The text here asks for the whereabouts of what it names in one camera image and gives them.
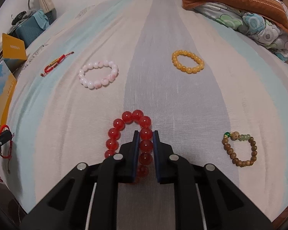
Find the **blue yellow cardboard box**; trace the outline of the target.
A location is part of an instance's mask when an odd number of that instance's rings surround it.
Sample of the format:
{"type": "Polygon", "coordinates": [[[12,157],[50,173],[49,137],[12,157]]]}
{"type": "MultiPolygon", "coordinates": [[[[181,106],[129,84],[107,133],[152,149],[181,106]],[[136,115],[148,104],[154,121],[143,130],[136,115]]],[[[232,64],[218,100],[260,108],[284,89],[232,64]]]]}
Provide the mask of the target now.
{"type": "Polygon", "coordinates": [[[9,106],[17,80],[4,60],[0,62],[0,127],[7,122],[9,106]]]}

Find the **striped pastel bed sheet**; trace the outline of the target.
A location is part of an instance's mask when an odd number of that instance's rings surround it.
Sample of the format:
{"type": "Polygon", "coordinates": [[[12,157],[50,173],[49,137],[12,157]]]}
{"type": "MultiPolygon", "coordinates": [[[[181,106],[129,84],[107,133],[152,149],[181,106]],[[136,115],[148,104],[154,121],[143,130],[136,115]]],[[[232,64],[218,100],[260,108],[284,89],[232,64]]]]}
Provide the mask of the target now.
{"type": "Polygon", "coordinates": [[[288,64],[180,0],[113,0],[62,15],[28,48],[0,176],[29,211],[140,109],[162,141],[215,164],[267,215],[288,206],[288,64]]]}

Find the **yellow open box flap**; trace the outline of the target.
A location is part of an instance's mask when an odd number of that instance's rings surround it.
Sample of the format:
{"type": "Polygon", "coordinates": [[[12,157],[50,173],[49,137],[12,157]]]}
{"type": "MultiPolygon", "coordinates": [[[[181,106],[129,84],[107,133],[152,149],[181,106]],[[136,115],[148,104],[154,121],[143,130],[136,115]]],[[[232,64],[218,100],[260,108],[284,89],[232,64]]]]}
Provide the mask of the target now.
{"type": "Polygon", "coordinates": [[[2,56],[8,60],[27,60],[24,42],[21,39],[3,33],[2,56]]]}

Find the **teal bedside basket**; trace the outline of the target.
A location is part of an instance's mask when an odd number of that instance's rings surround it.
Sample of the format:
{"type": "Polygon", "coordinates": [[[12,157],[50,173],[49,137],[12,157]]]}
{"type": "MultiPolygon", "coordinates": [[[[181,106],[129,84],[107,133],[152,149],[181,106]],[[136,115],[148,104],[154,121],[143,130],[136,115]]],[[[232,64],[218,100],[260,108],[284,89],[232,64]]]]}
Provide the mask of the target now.
{"type": "Polygon", "coordinates": [[[56,19],[56,10],[44,13],[42,9],[17,23],[13,36],[24,42],[25,48],[41,35],[56,19]]]}

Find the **floral folded quilt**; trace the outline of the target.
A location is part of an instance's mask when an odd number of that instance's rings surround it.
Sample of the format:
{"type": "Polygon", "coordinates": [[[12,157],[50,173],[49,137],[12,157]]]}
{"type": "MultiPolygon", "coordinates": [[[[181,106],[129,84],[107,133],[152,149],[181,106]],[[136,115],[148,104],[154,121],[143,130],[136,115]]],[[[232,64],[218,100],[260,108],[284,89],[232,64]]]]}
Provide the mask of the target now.
{"type": "Polygon", "coordinates": [[[217,2],[205,3],[194,8],[194,11],[240,32],[280,60],[288,61],[288,33],[270,19],[217,2]]]}

